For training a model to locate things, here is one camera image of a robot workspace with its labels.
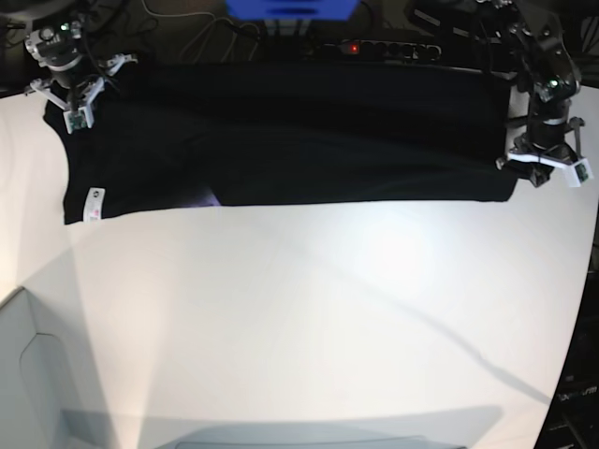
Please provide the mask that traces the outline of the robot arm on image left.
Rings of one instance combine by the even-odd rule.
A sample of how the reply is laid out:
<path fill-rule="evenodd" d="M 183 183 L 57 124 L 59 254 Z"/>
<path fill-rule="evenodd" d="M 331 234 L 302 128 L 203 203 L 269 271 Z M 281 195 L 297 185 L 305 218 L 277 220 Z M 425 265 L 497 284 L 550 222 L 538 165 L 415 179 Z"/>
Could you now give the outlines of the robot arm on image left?
<path fill-rule="evenodd" d="M 62 111 L 69 132 L 93 126 L 97 97 L 114 84 L 124 65 L 139 61 L 131 53 L 116 53 L 108 59 L 93 56 L 91 17 L 89 4 L 82 1 L 35 1 L 24 11 L 32 25 L 24 47 L 50 73 L 46 79 L 31 80 L 29 89 Z"/>

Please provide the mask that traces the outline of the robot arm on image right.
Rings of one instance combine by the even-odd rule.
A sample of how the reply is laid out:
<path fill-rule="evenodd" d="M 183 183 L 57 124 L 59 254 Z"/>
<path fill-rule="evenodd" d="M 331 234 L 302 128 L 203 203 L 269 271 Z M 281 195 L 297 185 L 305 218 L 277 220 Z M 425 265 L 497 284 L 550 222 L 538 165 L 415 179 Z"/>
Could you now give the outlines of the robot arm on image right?
<path fill-rule="evenodd" d="M 571 187 L 593 178 L 581 150 L 583 119 L 570 117 L 572 98 L 581 74 L 562 40 L 559 17 L 523 1 L 478 1 L 478 22 L 487 17 L 500 42 L 516 59 L 514 82 L 529 95 L 527 113 L 506 121 L 523 132 L 496 160 L 498 169 L 512 169 L 539 187 L 560 170 Z"/>

